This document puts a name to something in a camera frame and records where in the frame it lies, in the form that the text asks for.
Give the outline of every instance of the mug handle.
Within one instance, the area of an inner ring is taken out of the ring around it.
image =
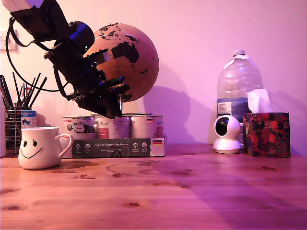
[[[72,146],[72,143],[73,143],[72,135],[66,134],[66,133],[65,134],[60,134],[60,135],[57,135],[55,137],[55,140],[59,140],[61,137],[68,137],[69,138],[69,144],[68,144],[68,146],[62,152],[59,153],[59,158],[61,158],[67,152],[67,150]]]

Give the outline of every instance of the pink wall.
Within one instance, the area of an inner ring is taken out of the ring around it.
[[[235,49],[245,49],[257,64],[275,111],[290,112],[292,153],[307,156],[306,53],[307,1],[304,0],[58,0],[68,21],[83,21],[93,31],[109,23],[133,25],[153,41],[160,59],[158,79],[143,98],[124,112],[165,115],[169,143],[213,143],[216,84]],[[10,15],[2,6],[1,28]],[[31,37],[19,26],[24,43]],[[52,65],[35,45],[20,48],[13,61],[29,81],[39,72],[55,88]],[[12,69],[0,55],[1,74]],[[34,110],[46,124],[61,127],[63,115],[91,112],[59,93],[41,93]]]

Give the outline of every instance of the white security camera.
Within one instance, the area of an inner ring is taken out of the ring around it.
[[[241,144],[236,139],[240,133],[239,121],[230,115],[224,115],[217,118],[213,125],[218,139],[213,144],[213,148],[218,153],[234,154],[238,153]]]

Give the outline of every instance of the globe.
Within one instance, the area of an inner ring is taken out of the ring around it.
[[[159,72],[158,54],[150,38],[138,28],[121,23],[104,26],[94,36],[94,44],[84,55],[108,49],[104,58],[93,61],[107,80],[125,77],[130,90],[125,92],[123,102],[144,96],[153,87]]]

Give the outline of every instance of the small box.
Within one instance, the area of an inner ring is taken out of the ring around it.
[[[36,127],[36,111],[22,110],[21,111],[21,128]]]
[[[253,157],[290,157],[289,113],[243,116],[244,151]]]

